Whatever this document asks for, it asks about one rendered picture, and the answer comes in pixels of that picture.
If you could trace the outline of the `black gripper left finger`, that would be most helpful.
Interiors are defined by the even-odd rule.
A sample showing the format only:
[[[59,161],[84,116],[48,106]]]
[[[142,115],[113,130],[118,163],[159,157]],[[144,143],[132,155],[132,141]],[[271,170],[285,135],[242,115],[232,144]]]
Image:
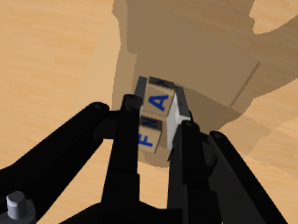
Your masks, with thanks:
[[[0,169],[0,224],[36,224],[103,139],[113,145],[96,224],[140,224],[139,118],[147,80],[139,76],[134,95],[123,96],[120,110],[92,102]]]

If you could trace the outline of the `tan block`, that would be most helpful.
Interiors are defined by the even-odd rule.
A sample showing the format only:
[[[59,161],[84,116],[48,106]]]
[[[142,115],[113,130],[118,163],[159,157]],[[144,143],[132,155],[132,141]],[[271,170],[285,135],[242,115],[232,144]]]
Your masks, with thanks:
[[[146,116],[140,118],[139,150],[156,153],[162,135],[162,121]]]
[[[176,92],[174,82],[149,76],[146,88],[142,111],[168,117]]]

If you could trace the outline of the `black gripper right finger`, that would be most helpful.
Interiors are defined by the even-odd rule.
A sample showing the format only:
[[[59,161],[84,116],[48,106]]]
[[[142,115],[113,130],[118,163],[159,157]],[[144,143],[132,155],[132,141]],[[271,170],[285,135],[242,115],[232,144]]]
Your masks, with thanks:
[[[288,224],[229,139],[200,133],[183,87],[175,91],[167,117],[167,208],[183,209],[183,224]]]

